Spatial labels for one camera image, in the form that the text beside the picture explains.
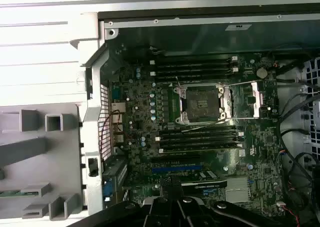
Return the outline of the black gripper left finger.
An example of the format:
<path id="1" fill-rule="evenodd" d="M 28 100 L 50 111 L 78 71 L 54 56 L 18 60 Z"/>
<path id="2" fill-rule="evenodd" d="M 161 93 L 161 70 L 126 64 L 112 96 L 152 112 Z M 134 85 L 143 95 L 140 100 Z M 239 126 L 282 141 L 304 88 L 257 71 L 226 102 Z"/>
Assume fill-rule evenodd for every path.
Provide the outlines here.
<path id="1" fill-rule="evenodd" d="M 174 227 L 174 178 L 160 180 L 160 196 L 140 206 L 128 200 L 83 218 L 71 227 Z"/>

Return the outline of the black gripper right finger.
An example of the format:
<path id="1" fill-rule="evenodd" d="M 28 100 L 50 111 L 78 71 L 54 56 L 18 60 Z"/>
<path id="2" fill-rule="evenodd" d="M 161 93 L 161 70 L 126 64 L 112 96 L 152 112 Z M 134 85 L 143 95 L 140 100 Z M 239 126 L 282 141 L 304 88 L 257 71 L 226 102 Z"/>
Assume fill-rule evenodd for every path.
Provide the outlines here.
<path id="1" fill-rule="evenodd" d="M 173 178 L 173 225 L 175 227 L 282 227 L 279 221 L 264 217 L 226 201 L 208 208 L 194 197 L 184 195 L 181 181 Z"/>

